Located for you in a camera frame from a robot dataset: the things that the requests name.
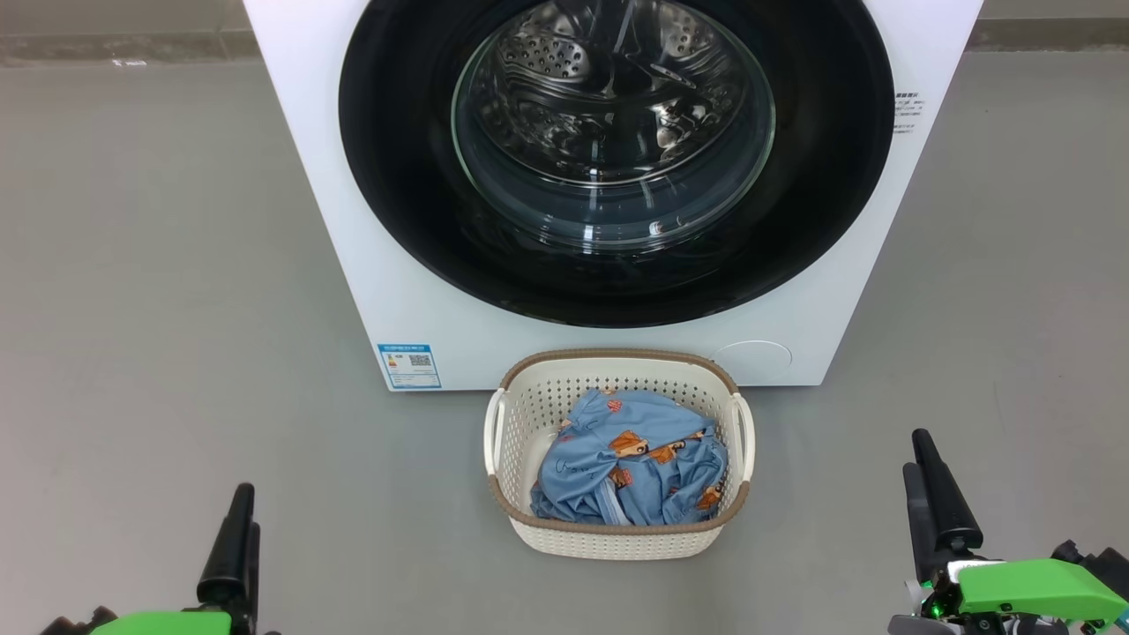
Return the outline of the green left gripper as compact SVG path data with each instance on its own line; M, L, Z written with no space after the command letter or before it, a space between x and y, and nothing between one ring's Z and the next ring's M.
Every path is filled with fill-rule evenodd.
M261 532L254 504L254 486L240 482L196 583L202 606L130 612L97 624L90 634L279 634L259 630L246 610L259 609Z

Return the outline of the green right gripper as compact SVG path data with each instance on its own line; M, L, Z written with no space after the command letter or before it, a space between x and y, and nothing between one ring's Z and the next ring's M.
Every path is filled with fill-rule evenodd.
M1091 571L1054 558L953 560L947 550L983 546L931 433L911 435L916 463L902 467L918 586L914 609L889 621L891 634L1080 634L1126 632L1126 598Z

